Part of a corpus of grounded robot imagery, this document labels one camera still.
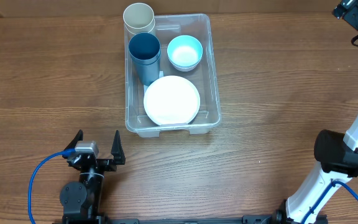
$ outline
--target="light blue bowl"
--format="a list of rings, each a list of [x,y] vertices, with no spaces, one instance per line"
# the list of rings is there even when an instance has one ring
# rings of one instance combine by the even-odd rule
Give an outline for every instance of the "light blue bowl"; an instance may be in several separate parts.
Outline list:
[[[190,35],[180,35],[168,44],[168,58],[179,71],[194,69],[203,57],[203,46]]]

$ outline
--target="clear plastic bin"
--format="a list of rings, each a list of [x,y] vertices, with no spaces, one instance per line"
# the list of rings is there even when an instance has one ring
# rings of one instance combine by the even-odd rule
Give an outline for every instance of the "clear plastic bin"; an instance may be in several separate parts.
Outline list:
[[[215,58],[209,17],[205,14],[155,16],[155,35],[161,43],[160,69],[163,75],[177,75],[191,81],[200,93],[200,110],[189,124],[166,124],[158,126],[147,116],[143,97],[145,87],[140,83],[131,56],[128,53],[130,33],[125,33],[125,125],[140,137],[159,137],[161,131],[189,130],[190,134],[205,134],[221,122],[218,82],[216,80]],[[180,72],[169,62],[167,47],[179,35],[192,35],[203,45],[203,58],[190,72]]]

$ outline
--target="cup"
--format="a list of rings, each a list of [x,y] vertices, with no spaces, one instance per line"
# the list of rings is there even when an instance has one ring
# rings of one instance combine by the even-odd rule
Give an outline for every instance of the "cup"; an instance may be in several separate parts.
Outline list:
[[[160,77],[160,41],[154,35],[142,32],[133,36],[128,48],[140,82],[149,86]]]
[[[155,35],[154,12],[149,5],[140,2],[131,4],[125,9],[123,18],[130,34],[148,32]]]

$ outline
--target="round plate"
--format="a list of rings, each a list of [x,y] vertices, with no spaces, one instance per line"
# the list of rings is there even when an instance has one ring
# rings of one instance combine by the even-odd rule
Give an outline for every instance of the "round plate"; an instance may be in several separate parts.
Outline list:
[[[143,103],[147,116],[157,125],[188,124],[200,109],[200,94],[186,78],[170,75],[148,87]]]

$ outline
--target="wood grain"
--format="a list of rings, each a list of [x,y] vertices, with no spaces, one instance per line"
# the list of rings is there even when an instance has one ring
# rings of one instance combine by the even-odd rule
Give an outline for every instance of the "wood grain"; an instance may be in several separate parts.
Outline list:
[[[4,17],[121,16],[139,0],[0,0]],[[156,14],[331,12],[340,0],[144,0]]]
[[[222,124],[209,134],[142,139],[124,124],[121,17],[0,19],[0,224],[28,223],[34,167],[77,130],[109,157],[116,129],[127,164],[106,176],[112,218],[239,217],[271,213],[311,170],[322,129],[358,113],[356,32],[329,14],[210,15]],[[60,219],[60,188],[78,172],[63,159],[34,184],[38,223]],[[358,193],[358,178],[350,186]],[[358,223],[344,190],[323,208]]]

